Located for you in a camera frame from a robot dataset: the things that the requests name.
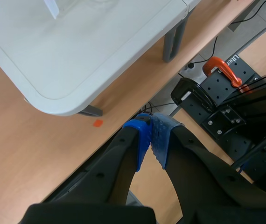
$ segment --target metal bracket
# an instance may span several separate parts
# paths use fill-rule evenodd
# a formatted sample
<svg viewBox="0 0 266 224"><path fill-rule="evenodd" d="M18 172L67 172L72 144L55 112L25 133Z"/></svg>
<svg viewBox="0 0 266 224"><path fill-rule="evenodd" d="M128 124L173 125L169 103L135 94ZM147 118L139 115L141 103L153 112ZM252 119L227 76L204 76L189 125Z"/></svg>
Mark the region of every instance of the metal bracket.
<svg viewBox="0 0 266 224"><path fill-rule="evenodd" d="M178 54L180 45L185 32L186 24L189 16L193 12L189 12L187 16L176 24L164 37L164 48L163 48L163 61L171 62Z"/></svg>
<svg viewBox="0 0 266 224"><path fill-rule="evenodd" d="M103 111L94 106L88 105L82 111L78 112L79 114L90 116L90 117L102 117Z"/></svg>
<svg viewBox="0 0 266 224"><path fill-rule="evenodd" d="M211 116L209 116L202 126L212 135L215 139L219 139L236 129L246 122L235 112L229 105L221 107Z"/></svg>

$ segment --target black metal frame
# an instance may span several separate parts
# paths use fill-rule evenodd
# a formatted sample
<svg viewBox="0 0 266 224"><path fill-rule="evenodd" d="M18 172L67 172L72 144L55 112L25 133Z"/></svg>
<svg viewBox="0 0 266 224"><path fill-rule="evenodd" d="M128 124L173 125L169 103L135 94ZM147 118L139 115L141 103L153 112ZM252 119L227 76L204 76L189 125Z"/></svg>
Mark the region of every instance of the black metal frame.
<svg viewBox="0 0 266 224"><path fill-rule="evenodd" d="M137 129L123 128L70 193L30 206L21 223L154 224L152 209L123 206L137 168L138 142ZM266 193L206 150L184 126L171 131L166 172L187 224L227 223L228 213L233 214L230 223L257 217L266 221ZM215 215L206 217L211 212Z"/></svg>
<svg viewBox="0 0 266 224"><path fill-rule="evenodd" d="M171 97L257 181L266 174L266 76L260 78L238 55L227 63L245 83L240 89L216 70L201 85L182 78Z"/></svg>

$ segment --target white plastic table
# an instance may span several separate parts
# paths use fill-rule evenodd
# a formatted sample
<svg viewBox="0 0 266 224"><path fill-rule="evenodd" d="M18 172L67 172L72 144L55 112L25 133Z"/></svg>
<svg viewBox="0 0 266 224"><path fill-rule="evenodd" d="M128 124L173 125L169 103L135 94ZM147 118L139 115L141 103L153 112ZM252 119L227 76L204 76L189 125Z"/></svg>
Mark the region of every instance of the white plastic table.
<svg viewBox="0 0 266 224"><path fill-rule="evenodd" d="M0 0L0 67L36 109L72 115L200 0L80 0L56 20L43 0Z"/></svg>

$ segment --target mounting hole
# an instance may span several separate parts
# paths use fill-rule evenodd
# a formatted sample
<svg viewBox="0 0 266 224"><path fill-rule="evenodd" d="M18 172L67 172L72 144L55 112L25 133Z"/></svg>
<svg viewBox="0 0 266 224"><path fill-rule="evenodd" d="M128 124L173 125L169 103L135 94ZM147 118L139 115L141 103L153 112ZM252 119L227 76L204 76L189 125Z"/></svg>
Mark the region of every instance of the mounting hole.
<svg viewBox="0 0 266 224"><path fill-rule="evenodd" d="M227 176L227 178L228 178L230 181L232 181L232 182L235 182L235 181L236 181L236 178L233 177L233 176Z"/></svg>
<svg viewBox="0 0 266 224"><path fill-rule="evenodd" d="M103 173L97 173L96 177L97 178L103 178L105 175Z"/></svg>

